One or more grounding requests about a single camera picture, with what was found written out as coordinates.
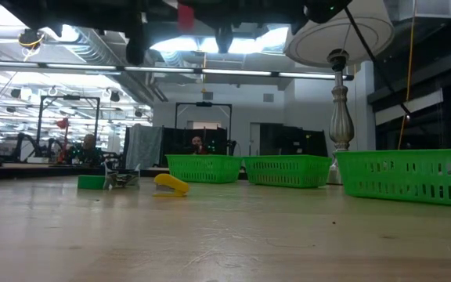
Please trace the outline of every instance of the white lampshade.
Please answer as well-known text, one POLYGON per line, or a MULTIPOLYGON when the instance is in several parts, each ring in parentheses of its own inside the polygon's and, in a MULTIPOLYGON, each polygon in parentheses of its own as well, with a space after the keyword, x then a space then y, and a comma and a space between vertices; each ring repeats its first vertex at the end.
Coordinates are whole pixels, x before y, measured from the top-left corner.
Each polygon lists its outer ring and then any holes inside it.
MULTIPOLYGON (((382 0, 353 0, 348 8, 374 54, 391 43, 394 27, 382 0)), ((335 49, 344 49, 349 54, 348 65, 368 59, 344 10, 324 24, 309 21, 295 36, 289 31, 285 46, 289 58, 314 67, 328 67, 327 57, 335 49)))

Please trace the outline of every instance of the table surface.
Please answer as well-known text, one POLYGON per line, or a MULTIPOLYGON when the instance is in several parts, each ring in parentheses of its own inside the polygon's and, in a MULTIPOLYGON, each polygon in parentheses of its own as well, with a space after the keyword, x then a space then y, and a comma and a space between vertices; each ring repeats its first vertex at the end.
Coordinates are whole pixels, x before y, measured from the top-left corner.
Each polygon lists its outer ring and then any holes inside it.
POLYGON ((191 184, 0 181, 0 281, 451 281, 451 207, 191 184))

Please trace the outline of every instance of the metal lamp stand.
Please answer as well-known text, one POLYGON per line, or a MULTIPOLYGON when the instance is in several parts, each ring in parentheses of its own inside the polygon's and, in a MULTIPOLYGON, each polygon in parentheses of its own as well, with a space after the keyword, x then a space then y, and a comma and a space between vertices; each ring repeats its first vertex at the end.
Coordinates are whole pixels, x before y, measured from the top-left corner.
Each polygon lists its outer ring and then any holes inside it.
MULTIPOLYGON (((332 70, 335 71, 335 87, 332 89, 334 113, 330 123, 330 139, 335 143, 335 152, 349 150, 349 142, 354 138, 354 125, 347 106, 348 88, 344 85, 342 77, 342 71, 345 69, 348 58, 349 54, 342 49, 332 51, 327 58, 332 70)), ((341 173, 335 154, 327 182, 342 185, 341 173)))

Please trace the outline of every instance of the yellow stapler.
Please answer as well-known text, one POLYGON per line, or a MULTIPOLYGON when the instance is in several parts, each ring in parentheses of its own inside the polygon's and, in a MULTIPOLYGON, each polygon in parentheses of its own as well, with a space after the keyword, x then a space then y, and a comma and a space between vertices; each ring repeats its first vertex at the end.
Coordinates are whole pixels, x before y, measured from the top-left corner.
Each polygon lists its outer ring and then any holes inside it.
POLYGON ((156 183, 154 197, 185 197, 189 192, 189 184, 166 173, 156 176, 154 182, 156 183))

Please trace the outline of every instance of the small green object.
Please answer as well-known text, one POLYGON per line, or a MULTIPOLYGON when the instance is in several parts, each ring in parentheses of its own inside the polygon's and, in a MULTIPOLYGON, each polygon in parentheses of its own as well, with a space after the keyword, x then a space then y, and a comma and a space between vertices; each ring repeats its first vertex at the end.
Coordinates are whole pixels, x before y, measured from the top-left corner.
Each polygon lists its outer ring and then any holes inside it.
POLYGON ((296 188, 326 185, 331 161, 309 155, 244 158, 250 183, 296 188))
POLYGON ((451 150, 337 152, 355 197, 451 205, 451 150))
POLYGON ((105 181, 104 175, 80 175, 78 176, 78 189, 102 190, 105 181))
POLYGON ((187 182, 233 183, 242 159, 222 155, 166 155, 170 174, 187 182))

